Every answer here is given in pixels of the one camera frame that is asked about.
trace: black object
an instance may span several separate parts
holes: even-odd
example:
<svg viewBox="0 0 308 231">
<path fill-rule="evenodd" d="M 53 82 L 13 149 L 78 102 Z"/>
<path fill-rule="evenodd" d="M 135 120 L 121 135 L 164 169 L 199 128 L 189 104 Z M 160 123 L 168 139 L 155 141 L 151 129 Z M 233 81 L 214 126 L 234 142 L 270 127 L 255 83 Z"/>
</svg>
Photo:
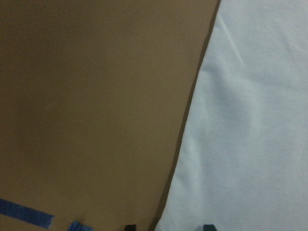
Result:
<svg viewBox="0 0 308 231">
<path fill-rule="evenodd" d="M 217 231 L 217 229 L 215 228 L 215 225 L 204 225 L 203 231 Z"/>
<path fill-rule="evenodd" d="M 127 225 L 125 226 L 124 231 L 136 231 L 137 230 L 137 225 Z"/>
</svg>

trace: brown cardboard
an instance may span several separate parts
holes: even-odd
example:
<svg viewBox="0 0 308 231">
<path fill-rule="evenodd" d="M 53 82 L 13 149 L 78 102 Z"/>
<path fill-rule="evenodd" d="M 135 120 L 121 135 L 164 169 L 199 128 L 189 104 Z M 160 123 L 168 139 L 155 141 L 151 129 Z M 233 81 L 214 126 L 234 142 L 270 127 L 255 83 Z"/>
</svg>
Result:
<svg viewBox="0 0 308 231">
<path fill-rule="evenodd" d="M 0 198 L 153 230 L 217 5 L 2 1 Z M 0 216 L 0 230 L 43 229 Z"/>
</svg>

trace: white cloth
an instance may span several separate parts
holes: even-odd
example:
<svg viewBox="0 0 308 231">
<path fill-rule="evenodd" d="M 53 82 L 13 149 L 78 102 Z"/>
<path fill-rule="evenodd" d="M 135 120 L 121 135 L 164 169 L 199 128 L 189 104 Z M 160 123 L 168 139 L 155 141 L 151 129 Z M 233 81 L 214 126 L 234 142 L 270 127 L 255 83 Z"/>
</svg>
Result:
<svg viewBox="0 0 308 231">
<path fill-rule="evenodd" d="M 308 1 L 222 0 L 156 231 L 308 230 Z"/>
</svg>

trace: dark blue tape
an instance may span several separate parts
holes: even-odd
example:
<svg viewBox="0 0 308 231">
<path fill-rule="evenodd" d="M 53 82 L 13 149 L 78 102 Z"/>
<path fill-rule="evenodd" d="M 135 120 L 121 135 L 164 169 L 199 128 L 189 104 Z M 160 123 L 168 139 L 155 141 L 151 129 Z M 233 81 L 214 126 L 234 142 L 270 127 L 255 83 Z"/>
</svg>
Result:
<svg viewBox="0 0 308 231">
<path fill-rule="evenodd" d="M 48 229 L 54 216 L 0 199 L 0 214 Z"/>
<path fill-rule="evenodd" d="M 94 229 L 74 221 L 67 231 L 93 231 Z"/>
</svg>

